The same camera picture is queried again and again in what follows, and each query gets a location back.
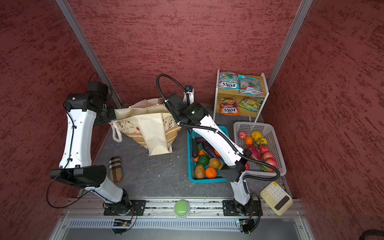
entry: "red wall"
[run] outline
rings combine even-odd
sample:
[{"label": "red wall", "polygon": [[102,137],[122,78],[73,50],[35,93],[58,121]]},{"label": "red wall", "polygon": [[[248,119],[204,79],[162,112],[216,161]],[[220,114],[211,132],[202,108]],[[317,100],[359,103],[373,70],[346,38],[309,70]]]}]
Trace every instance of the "red wall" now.
[{"label": "red wall", "polygon": [[315,0],[263,110],[318,240],[384,230],[383,10]]},{"label": "red wall", "polygon": [[[0,16],[0,239],[47,239],[62,212],[45,200],[65,144],[62,104],[95,70],[55,1],[2,1]],[[93,158],[107,129],[93,131]],[[51,190],[58,206],[78,193]]]},{"label": "red wall", "polygon": [[301,0],[68,2],[123,103],[159,97],[159,73],[213,103],[218,68],[269,75]]}]

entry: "bag handle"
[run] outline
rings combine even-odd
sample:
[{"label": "bag handle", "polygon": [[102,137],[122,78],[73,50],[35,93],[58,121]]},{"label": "bag handle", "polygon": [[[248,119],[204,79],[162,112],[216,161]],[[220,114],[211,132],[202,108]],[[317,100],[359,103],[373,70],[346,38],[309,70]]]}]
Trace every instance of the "bag handle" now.
[{"label": "bag handle", "polygon": [[121,132],[120,132],[118,126],[117,126],[117,122],[116,121],[111,121],[111,128],[112,128],[112,138],[113,138],[113,140],[115,140],[116,142],[121,142],[122,141]]}]

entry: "calculator screen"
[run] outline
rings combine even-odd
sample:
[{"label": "calculator screen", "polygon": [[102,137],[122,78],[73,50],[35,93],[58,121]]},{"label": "calculator screen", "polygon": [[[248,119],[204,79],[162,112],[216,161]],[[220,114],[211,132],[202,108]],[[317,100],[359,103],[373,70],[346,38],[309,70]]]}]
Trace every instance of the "calculator screen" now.
[{"label": "calculator screen", "polygon": [[286,202],[288,202],[288,200],[289,200],[289,197],[287,195],[285,195],[285,197],[283,197],[283,199],[278,204],[276,204],[276,206],[275,206],[276,210],[280,210],[280,208],[282,206],[284,206],[284,204],[286,204]]}]

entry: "blue plastic basket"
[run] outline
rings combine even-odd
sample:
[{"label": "blue plastic basket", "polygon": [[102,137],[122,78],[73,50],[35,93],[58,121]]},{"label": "blue plastic basket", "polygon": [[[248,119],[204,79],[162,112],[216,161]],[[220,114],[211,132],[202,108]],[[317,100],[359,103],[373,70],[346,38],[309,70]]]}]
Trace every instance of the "blue plastic basket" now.
[{"label": "blue plastic basket", "polygon": [[[220,128],[221,131],[223,131],[225,133],[225,135],[228,135],[228,130],[226,127],[224,126],[218,126]],[[218,170],[218,168],[216,168],[216,171],[217,171],[217,177],[216,178],[213,178],[213,179],[196,179],[195,178],[195,168],[196,168],[196,162],[193,160],[192,158],[192,137],[195,136],[195,137],[201,137],[198,133],[195,133],[195,131],[192,130],[192,134],[189,134],[187,133],[187,138],[188,138],[188,174],[189,174],[189,179],[191,180],[191,182],[201,182],[201,183],[208,183],[208,182],[226,182],[227,180],[225,178],[223,178],[222,176],[220,176],[220,172]]]}]

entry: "wooden shelf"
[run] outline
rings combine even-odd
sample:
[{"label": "wooden shelf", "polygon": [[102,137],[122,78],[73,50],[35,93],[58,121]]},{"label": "wooden shelf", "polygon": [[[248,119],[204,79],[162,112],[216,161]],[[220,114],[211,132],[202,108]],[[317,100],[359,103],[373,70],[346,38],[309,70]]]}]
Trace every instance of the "wooden shelf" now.
[{"label": "wooden shelf", "polygon": [[[220,105],[218,103],[218,98],[219,97],[224,97],[224,98],[235,97],[237,104],[239,104],[239,102],[241,102],[245,97],[252,97],[252,95],[241,94],[240,90],[219,88],[218,87],[219,74],[220,74],[220,69],[217,70],[214,120],[215,120],[216,113],[220,114]],[[257,78],[257,79],[260,80],[260,86],[262,88],[262,91],[263,91],[264,95],[263,96],[254,96],[254,97],[264,98],[264,101],[263,101],[262,105],[260,106],[260,109],[259,109],[259,111],[257,113],[251,112],[249,110],[246,110],[245,108],[242,108],[242,107],[238,106],[239,110],[240,110],[240,115],[239,116],[253,117],[253,118],[256,118],[255,121],[257,121],[257,118],[259,117],[259,115],[260,115],[260,113],[261,113],[261,111],[263,109],[263,106],[265,104],[265,101],[266,101],[266,99],[268,98],[268,95],[269,95],[268,87],[267,87],[267,84],[266,84],[265,75],[264,75],[264,73],[262,73],[261,76],[245,75],[245,74],[244,74],[244,76],[252,77],[252,78]]]}]

